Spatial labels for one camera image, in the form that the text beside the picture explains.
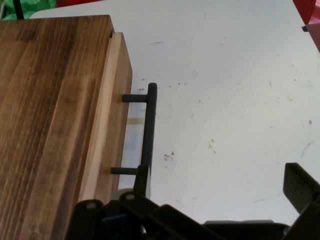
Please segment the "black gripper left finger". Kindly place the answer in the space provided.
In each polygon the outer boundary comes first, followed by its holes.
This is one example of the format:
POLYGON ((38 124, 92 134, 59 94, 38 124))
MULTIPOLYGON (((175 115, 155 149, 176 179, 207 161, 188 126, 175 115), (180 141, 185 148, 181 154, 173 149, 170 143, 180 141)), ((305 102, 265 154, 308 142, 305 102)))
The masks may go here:
POLYGON ((76 204, 67 240, 221 240, 222 236, 168 204, 146 197, 150 167, 139 165, 132 190, 116 200, 84 200, 76 204))

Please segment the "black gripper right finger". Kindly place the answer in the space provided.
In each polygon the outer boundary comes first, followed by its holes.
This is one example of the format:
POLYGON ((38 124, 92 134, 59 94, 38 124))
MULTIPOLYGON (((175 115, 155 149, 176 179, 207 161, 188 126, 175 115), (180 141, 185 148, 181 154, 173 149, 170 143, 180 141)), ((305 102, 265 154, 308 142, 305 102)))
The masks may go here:
POLYGON ((320 184, 298 163, 286 163, 283 192, 299 213, 284 240, 320 238, 320 184))

